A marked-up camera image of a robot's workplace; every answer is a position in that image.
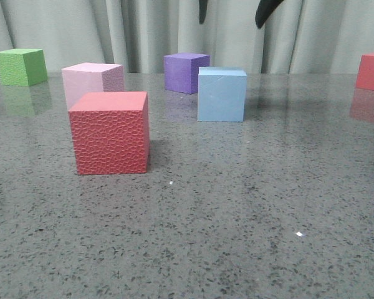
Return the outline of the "black opposite-arm gripper finger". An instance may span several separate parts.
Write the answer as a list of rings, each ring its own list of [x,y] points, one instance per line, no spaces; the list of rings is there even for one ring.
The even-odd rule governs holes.
[[[258,29],[261,29],[266,23],[271,14],[277,9],[277,7],[283,2],[283,0],[260,0],[257,7],[255,22]]]
[[[198,20],[199,24],[204,24],[206,19],[206,13],[208,8],[208,0],[199,0],[199,15]]]

